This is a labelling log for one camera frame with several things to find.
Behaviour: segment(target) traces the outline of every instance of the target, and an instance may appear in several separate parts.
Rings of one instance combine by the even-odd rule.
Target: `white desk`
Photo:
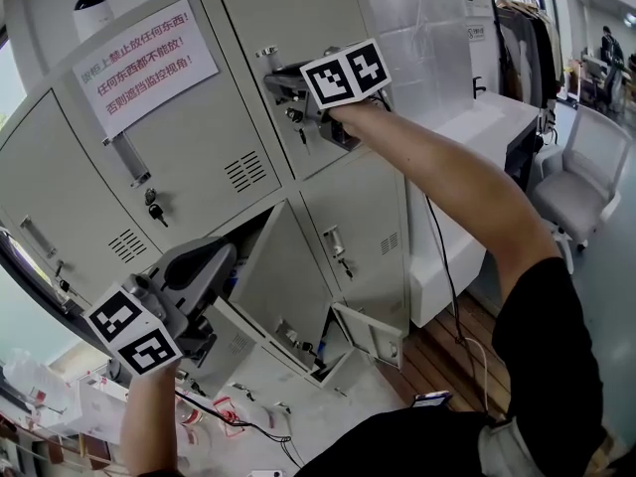
[[[485,92],[465,111],[444,123],[436,132],[462,143],[504,168],[509,145],[537,119],[539,110],[528,104]],[[479,274],[485,248],[441,210],[435,213],[444,236],[446,254],[457,293]],[[421,192],[408,185],[410,225],[411,320],[421,327],[451,300],[448,281],[435,244],[428,207]]]

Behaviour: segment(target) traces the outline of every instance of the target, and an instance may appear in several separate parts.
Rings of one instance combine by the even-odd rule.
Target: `office chair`
[[[606,116],[579,106],[565,148],[550,146],[535,158],[543,180],[532,201],[561,247],[569,273],[569,241],[578,250],[620,203],[616,187],[627,160],[631,136]]]

